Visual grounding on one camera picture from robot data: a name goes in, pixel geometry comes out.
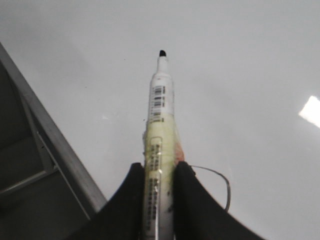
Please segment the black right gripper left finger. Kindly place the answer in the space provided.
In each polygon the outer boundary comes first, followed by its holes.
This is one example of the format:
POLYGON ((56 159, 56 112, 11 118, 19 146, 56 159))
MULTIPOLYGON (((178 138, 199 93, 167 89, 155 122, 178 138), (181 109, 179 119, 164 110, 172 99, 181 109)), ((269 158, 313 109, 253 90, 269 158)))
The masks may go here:
POLYGON ((122 184, 89 222, 67 240, 138 240, 142 224, 145 172, 133 163, 122 184))

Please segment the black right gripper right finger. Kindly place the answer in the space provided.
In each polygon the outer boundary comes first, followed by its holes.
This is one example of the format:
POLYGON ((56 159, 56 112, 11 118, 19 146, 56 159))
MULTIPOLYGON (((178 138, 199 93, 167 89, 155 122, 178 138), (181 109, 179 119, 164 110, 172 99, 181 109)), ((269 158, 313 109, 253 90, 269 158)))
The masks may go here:
POLYGON ((173 208, 177 240, 262 239, 218 204, 185 161, 174 170, 173 208))

